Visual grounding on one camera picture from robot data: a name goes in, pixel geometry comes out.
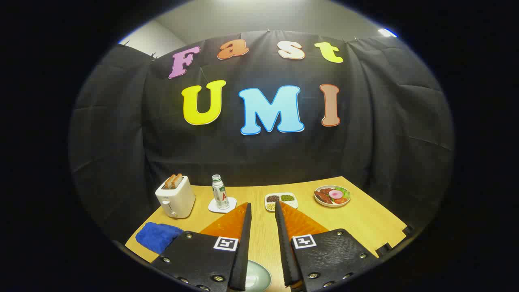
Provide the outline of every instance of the lettuce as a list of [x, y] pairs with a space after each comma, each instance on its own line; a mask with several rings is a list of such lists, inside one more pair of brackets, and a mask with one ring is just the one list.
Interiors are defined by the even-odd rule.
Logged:
[[347, 198], [347, 199], [350, 199], [350, 191], [347, 191], [346, 189], [344, 188], [341, 188], [341, 187], [336, 187], [335, 188], [336, 190], [339, 190], [343, 193], [343, 198]]

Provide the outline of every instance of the letter m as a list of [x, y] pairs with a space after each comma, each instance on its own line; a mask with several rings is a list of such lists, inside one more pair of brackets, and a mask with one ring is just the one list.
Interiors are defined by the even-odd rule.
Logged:
[[274, 96], [272, 103], [257, 88], [248, 88], [240, 91], [238, 95], [243, 99], [245, 107], [245, 126], [240, 130], [244, 135], [259, 134], [261, 128], [256, 123], [256, 115], [267, 132], [272, 132], [274, 123], [281, 114], [281, 122], [278, 125], [280, 132], [301, 132], [305, 125], [299, 120], [297, 108], [297, 94], [301, 90], [297, 86], [281, 86]]

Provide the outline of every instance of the toast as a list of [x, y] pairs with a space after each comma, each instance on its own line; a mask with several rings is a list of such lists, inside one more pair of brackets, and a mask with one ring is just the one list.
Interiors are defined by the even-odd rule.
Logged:
[[176, 187], [179, 186], [181, 181], [182, 181], [182, 174], [178, 174], [178, 175], [173, 174], [164, 183], [164, 188], [167, 190], [174, 190], [174, 189], [176, 189]]

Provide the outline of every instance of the blue cloth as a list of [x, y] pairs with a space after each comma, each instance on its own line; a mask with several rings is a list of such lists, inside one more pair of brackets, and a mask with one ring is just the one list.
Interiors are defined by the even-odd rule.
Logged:
[[161, 254], [182, 232], [182, 229], [175, 226], [148, 222], [137, 233], [135, 239], [145, 248]]

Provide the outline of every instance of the black curtain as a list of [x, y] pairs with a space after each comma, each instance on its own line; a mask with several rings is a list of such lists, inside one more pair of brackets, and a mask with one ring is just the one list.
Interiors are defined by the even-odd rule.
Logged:
[[[219, 60], [220, 46], [238, 38], [250, 51]], [[298, 42], [306, 57], [282, 58], [279, 41]], [[320, 42], [337, 47], [344, 61], [324, 59], [314, 46]], [[187, 72], [168, 79], [172, 55], [195, 46], [201, 51]], [[221, 79], [226, 85], [219, 118], [202, 126], [187, 123], [181, 91], [200, 85], [198, 111], [205, 112], [206, 85]], [[321, 125], [321, 84], [340, 90], [338, 126]], [[305, 129], [262, 128], [257, 135], [242, 135], [238, 92], [258, 88], [272, 102], [283, 85], [301, 89], [298, 110]], [[406, 224], [423, 228], [449, 183], [454, 149], [440, 85], [394, 37], [346, 43], [298, 32], [243, 32], [191, 44], [153, 62], [118, 45], [88, 79], [72, 121], [78, 192], [103, 230], [121, 242], [158, 207], [157, 186], [179, 172], [195, 185], [210, 185], [211, 176], [220, 174], [228, 186], [344, 176]]]

